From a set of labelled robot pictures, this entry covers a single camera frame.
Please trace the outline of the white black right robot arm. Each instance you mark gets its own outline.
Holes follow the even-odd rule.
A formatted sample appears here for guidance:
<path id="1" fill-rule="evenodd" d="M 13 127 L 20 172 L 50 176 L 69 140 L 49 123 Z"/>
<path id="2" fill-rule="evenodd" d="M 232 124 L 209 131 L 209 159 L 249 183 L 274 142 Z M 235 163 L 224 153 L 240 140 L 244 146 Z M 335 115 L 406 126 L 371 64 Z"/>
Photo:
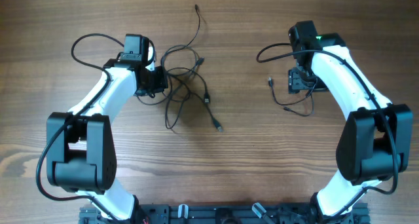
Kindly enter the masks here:
<path id="1" fill-rule="evenodd" d="M 392 179 L 387 193 L 395 191 L 398 175 L 409 163 L 413 114 L 407 105 L 395 105 L 379 93 L 339 34 L 320 35 L 312 21 L 301 21 L 288 35 L 303 82 L 319 80 L 346 120 L 336 150 L 338 170 L 315 195 L 319 214 L 336 219 L 367 191 L 380 192 L 382 181 Z"/>

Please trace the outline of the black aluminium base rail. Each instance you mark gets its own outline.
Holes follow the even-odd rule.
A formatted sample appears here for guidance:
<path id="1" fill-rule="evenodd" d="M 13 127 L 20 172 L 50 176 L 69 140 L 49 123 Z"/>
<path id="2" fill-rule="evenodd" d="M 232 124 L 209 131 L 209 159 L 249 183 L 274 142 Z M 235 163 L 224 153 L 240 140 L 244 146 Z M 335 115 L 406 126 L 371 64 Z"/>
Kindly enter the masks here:
<path id="1" fill-rule="evenodd" d="M 263 205 L 266 213 L 259 217 L 256 210 L 247 206 L 179 206 L 142 205 L 147 216 L 138 223 L 322 223 L 316 209 L 309 203 L 282 203 L 276 206 Z M 371 218 L 366 203 L 355 204 L 350 213 L 328 223 L 370 224 Z M 78 223 L 111 223 L 95 207 L 80 209 Z"/>

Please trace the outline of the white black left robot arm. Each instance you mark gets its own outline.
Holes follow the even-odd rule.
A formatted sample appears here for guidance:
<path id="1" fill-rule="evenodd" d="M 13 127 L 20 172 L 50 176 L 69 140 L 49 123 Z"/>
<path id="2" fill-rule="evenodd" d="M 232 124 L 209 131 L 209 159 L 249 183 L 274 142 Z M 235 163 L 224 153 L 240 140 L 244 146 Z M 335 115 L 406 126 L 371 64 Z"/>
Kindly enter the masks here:
<path id="1" fill-rule="evenodd" d="M 67 112 L 53 112 L 46 122 L 46 147 L 36 168 L 36 184 L 47 198 L 41 170 L 52 186 L 70 195 L 67 201 L 88 199 L 105 223 L 148 223 L 137 197 L 116 178 L 117 157 L 111 131 L 122 106 L 132 96 L 153 98 L 168 87 L 166 72 L 155 66 L 153 42 L 127 34 L 123 51 L 100 67 L 101 79 Z"/>

